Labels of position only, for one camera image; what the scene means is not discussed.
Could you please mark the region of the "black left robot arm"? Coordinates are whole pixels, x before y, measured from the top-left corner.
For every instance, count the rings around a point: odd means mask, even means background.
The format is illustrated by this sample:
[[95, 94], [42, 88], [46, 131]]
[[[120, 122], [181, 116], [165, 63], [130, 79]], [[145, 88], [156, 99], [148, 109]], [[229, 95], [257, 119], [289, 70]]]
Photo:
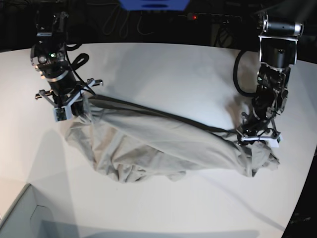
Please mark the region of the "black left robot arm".
[[240, 95], [252, 100], [250, 113], [242, 113], [242, 123], [236, 129], [237, 139], [242, 145], [263, 141], [278, 146], [281, 133], [276, 129], [274, 119], [285, 110], [291, 66], [297, 60], [297, 44], [304, 25], [270, 16], [266, 11], [259, 12], [258, 19], [261, 67], [254, 93], [242, 90], [238, 82], [238, 66], [244, 51], [238, 54], [234, 63], [234, 86]]

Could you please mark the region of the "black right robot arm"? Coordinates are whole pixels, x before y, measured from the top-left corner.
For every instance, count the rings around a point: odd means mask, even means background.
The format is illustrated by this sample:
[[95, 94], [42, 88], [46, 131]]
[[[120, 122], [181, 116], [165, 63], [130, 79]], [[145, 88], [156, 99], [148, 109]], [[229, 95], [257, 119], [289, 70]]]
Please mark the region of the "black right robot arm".
[[72, 119], [82, 111], [82, 94], [92, 92], [92, 87], [103, 84], [92, 78], [83, 81], [76, 69], [88, 60], [80, 54], [70, 62], [67, 52], [76, 49], [66, 44], [67, 13], [41, 9], [37, 12], [37, 43], [31, 48], [30, 60], [34, 69], [46, 80], [50, 90], [40, 90], [35, 98], [44, 98], [53, 106], [56, 121]]

